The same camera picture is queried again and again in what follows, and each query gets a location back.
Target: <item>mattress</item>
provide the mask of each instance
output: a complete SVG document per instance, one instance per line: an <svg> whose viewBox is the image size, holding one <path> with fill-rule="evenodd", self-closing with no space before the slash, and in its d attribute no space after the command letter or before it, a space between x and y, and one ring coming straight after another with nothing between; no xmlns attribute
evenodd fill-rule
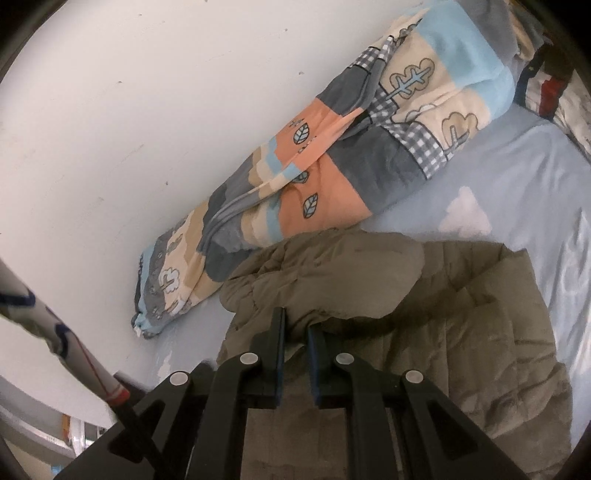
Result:
<svg viewBox="0 0 591 480"><path fill-rule="evenodd" d="M364 222L420 240L483 239L527 249L573 386L575 445L591 407L591 166L553 124L518 106L416 194ZM232 314L211 297L158 338L152 381L213 359Z"/></svg>

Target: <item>white wall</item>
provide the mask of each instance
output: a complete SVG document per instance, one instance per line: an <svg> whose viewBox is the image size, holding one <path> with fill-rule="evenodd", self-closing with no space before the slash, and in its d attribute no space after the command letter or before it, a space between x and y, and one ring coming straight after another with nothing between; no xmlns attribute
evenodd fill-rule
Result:
<svg viewBox="0 0 591 480"><path fill-rule="evenodd" d="M145 380L155 342L129 325L142 249L418 3L69 0L0 85L0 255L108 369ZM0 375L110 422L7 322Z"/></svg>

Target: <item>patterned fabric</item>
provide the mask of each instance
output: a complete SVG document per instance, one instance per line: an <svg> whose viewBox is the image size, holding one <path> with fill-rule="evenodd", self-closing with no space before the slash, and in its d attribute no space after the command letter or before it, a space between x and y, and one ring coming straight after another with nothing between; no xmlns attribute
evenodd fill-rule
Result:
<svg viewBox="0 0 591 480"><path fill-rule="evenodd" d="M408 149L428 179L447 162L441 145L424 125L388 123L384 128Z"/></svg>
<svg viewBox="0 0 591 480"><path fill-rule="evenodd" d="M368 108L368 114L371 120L376 124L392 118L398 110L398 104L393 100L388 92L381 85L375 91L374 101Z"/></svg>
<svg viewBox="0 0 591 480"><path fill-rule="evenodd" d="M515 103L558 125L591 161L591 95L558 47L538 50L519 78Z"/></svg>
<svg viewBox="0 0 591 480"><path fill-rule="evenodd" d="M365 50L357 60L355 60L351 66L357 65L358 67L363 68L364 70L368 70L371 65L373 65L378 58L379 55L379 48L377 47L370 47Z"/></svg>
<svg viewBox="0 0 591 480"><path fill-rule="evenodd" d="M396 19L144 251L138 334L160 333L252 251L353 225L431 178L509 108L512 75L524 64L519 25L504 0L451 0Z"/></svg>

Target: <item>black metal frame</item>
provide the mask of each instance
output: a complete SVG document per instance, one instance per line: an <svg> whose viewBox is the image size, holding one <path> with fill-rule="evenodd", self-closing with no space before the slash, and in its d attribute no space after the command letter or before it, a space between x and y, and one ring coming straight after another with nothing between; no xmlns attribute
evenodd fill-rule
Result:
<svg viewBox="0 0 591 480"><path fill-rule="evenodd" d="M57 480L238 480L248 409L280 403L284 338L285 310L275 309L269 331L254 337L249 352L217 372L205 364L191 374L176 372L146 395L135 412L161 455L158 463L146 459L135 428L117 424ZM319 325L308 329L307 347L316 405L347 412L350 480L397 480L397 460L406 480L527 479L420 372L375 370L343 352Z"/></svg>

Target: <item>blue strip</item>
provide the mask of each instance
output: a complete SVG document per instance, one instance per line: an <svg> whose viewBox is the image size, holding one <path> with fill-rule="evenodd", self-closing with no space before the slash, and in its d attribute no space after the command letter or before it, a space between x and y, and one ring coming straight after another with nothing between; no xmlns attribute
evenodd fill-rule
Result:
<svg viewBox="0 0 591 480"><path fill-rule="evenodd" d="M301 173L301 170L296 167L293 163L290 163L286 166L285 170L283 171L283 176L287 178L287 180L292 181Z"/></svg>
<svg viewBox="0 0 591 480"><path fill-rule="evenodd" d="M269 166L269 169L271 170L273 175L277 175L281 172L281 170L283 170L283 165L281 165L279 158L277 158L277 155L275 154L275 150L277 149L276 137L271 138L267 146L269 148L269 151L267 152L267 156L265 157L265 162Z"/></svg>
<svg viewBox="0 0 591 480"><path fill-rule="evenodd" d="M453 0L432 7L415 31L435 51L458 89L494 79L504 68L478 27ZM437 70L439 62L432 60Z"/></svg>
<svg viewBox="0 0 591 480"><path fill-rule="evenodd" d="M513 75L507 67L503 68L497 78L470 85L470 88L486 103L491 113L491 121L509 109L515 96Z"/></svg>
<svg viewBox="0 0 591 480"><path fill-rule="evenodd" d="M269 197L269 206L267 207L267 231L269 238L276 244L283 240L281 226L279 225L279 208L281 207L280 192L274 193Z"/></svg>
<svg viewBox="0 0 591 480"><path fill-rule="evenodd" d="M156 246L156 243L154 243L153 245L148 247L146 250L144 250L144 253L142 254L142 274L139 277L139 302L138 302L138 310L140 311L140 314L135 319L134 325L136 327L141 328L143 331L146 331L146 330L152 328L152 326L150 325L150 322L146 318L146 314L148 312L147 312L147 307L146 307L146 302L145 302L145 288L146 288L146 283L148 281L148 275L150 274L150 259L152 258L152 255L154 255L154 247L155 246Z"/></svg>

